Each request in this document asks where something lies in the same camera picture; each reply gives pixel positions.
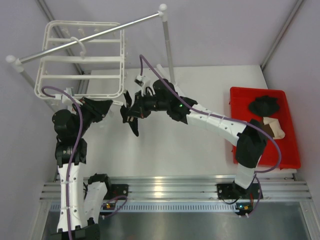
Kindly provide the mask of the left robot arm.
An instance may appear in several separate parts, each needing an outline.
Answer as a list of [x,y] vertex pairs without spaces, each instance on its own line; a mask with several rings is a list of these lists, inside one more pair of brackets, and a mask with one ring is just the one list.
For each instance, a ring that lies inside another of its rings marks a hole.
[[88,144],[83,136],[92,123],[108,114],[112,100],[80,100],[75,113],[67,109],[52,116],[57,134],[55,159],[60,177],[60,215],[54,240],[98,240],[98,225],[104,199],[113,194],[106,173],[94,174],[84,182]]

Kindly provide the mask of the white plastic clip hanger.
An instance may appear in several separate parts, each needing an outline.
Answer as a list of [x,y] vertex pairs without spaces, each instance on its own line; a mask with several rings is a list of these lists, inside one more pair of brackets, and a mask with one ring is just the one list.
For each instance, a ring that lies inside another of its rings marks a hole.
[[44,32],[43,50],[75,42],[70,54],[55,52],[40,59],[34,93],[48,100],[43,86],[73,87],[79,83],[97,83],[97,90],[79,90],[75,98],[120,101],[125,86],[125,31],[117,30],[81,43],[80,39],[119,26],[117,22],[54,20],[47,24]]

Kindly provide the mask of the black white-striped sock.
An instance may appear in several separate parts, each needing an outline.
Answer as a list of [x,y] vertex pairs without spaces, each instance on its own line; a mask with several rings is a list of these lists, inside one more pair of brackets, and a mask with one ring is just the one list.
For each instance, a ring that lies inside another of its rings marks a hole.
[[132,98],[131,98],[128,90],[126,90],[123,93],[123,95],[124,95],[125,103],[120,108],[120,114],[122,117],[122,122],[127,123],[128,122],[128,112],[132,106]]

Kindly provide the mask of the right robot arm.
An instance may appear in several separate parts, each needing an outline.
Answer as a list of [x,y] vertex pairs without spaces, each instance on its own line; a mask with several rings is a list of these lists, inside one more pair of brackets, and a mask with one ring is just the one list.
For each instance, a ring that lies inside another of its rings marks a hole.
[[156,80],[152,87],[143,87],[135,93],[124,94],[125,105],[120,108],[122,121],[128,123],[138,136],[138,120],[147,118],[152,112],[166,112],[174,121],[200,127],[218,134],[236,147],[237,172],[233,192],[238,198],[246,198],[251,192],[255,171],[267,145],[261,124],[230,120],[210,112],[194,99],[180,96],[167,79]]

